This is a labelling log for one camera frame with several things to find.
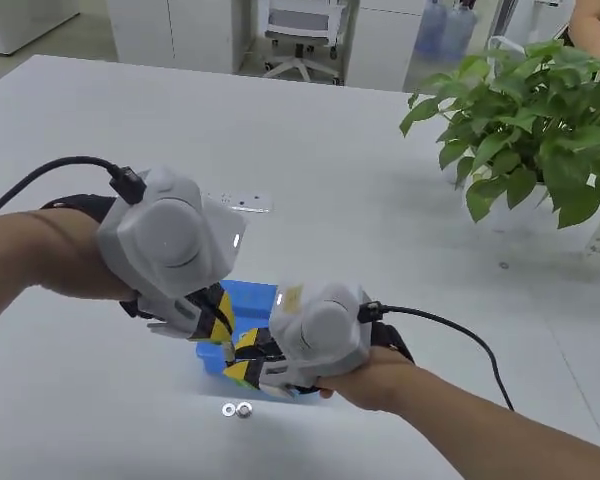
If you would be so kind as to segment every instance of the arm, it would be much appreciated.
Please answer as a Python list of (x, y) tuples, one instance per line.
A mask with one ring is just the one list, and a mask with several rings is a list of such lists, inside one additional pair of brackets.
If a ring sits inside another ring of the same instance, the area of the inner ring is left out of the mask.
[(100, 257), (97, 228), (69, 209), (0, 216), (0, 314), (34, 285), (75, 297), (131, 298)]
[(600, 480), (600, 448), (471, 395), (395, 352), (375, 350), (366, 367), (320, 386), (399, 415), (466, 480)]
[(569, 37), (576, 47), (600, 57), (600, 0), (576, 0)]

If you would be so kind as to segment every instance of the washer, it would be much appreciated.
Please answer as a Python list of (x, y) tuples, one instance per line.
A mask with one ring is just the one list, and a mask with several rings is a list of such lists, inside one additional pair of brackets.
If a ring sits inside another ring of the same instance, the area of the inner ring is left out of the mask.
[(238, 404), (235, 413), (240, 418), (249, 418), (253, 413), (253, 407), (249, 402), (241, 402)]
[(233, 403), (225, 403), (222, 406), (222, 415), (225, 417), (233, 417), (236, 414), (236, 406)]

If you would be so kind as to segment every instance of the white cabinet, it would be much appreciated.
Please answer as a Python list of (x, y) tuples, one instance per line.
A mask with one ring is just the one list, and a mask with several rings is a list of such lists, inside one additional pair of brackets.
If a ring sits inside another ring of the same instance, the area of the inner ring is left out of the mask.
[(401, 92), (418, 36), (421, 13), (412, 15), (360, 8), (354, 26), (346, 85)]
[(176, 66), (235, 73), (251, 41), (246, 0), (169, 0)]
[(135, 65), (173, 67), (173, 41), (167, 0), (109, 0), (118, 60)]
[(0, 53), (15, 52), (77, 14), (75, 0), (0, 0)]
[(234, 73), (251, 40), (246, 0), (109, 0), (109, 13), (123, 63)]

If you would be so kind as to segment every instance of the black cable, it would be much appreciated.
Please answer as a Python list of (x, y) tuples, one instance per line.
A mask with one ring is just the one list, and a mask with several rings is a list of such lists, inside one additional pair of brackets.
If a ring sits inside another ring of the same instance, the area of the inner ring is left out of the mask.
[(512, 412), (515, 412), (515, 409), (513, 408), (513, 403), (511, 403), (511, 399), (509, 398), (509, 394), (507, 393), (507, 389), (504, 387), (504, 383), (502, 383), (502, 378), (500, 378), (500, 370), (498, 368), (498, 361), (496, 360), (496, 356), (494, 355), (494, 353), (491, 350), (491, 348), (489, 347), (489, 345), (487, 345), (487, 342), (482, 340), (482, 338), (480, 338), (478, 335), (473, 333), (468, 328), (463, 327), (462, 325), (458, 325), (457, 323), (452, 322), (451, 320), (447, 320), (446, 318), (440, 317), (438, 315), (434, 315), (433, 313), (424, 312), (422, 310), (417, 310), (415, 308), (394, 307), (394, 306), (382, 305), (382, 304), (380, 304), (379, 307), (380, 307), (381, 313), (391, 313), (391, 312), (406, 313), (407, 315), (415, 315), (417, 317), (426, 318), (426, 319), (432, 320), (436, 323), (445, 325), (449, 328), (453, 328), (454, 330), (456, 330), (460, 333), (463, 333), (467, 337), (471, 338), (474, 342), (476, 342), (478, 345), (480, 345), (484, 349), (485, 352), (487, 352), (487, 355), (489, 356), (489, 360), (491, 360), (491, 369), (493, 370), (493, 376), (496, 379), (498, 388), (500, 388), (502, 397), (504, 398), (504, 401), (507, 404), (507, 407), (509, 408), (509, 410), (511, 410)]
[(113, 178), (121, 177), (122, 169), (120, 167), (111, 162), (107, 162), (106, 160), (102, 160), (101, 158), (86, 156), (59, 158), (36, 168), (29, 175), (15, 184), (7, 193), (0, 197), (0, 210), (7, 203), (13, 200), (16, 195), (22, 192), (22, 190), (27, 188), (34, 180), (40, 178), (42, 175), (50, 172), (51, 170), (65, 167), (67, 165), (94, 165), (96, 167), (102, 167), (106, 169)]

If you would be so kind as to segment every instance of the plastic bottle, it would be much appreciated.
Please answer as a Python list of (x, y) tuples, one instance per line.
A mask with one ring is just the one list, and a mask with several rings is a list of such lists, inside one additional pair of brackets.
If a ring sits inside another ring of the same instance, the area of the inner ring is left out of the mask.
[(447, 7), (440, 0), (427, 0), (416, 38), (416, 52), (425, 57), (437, 57), (446, 23)]
[(461, 60), (467, 53), (473, 29), (478, 23), (473, 12), (475, 0), (456, 2), (447, 17), (447, 26), (440, 44), (440, 55), (445, 60)]

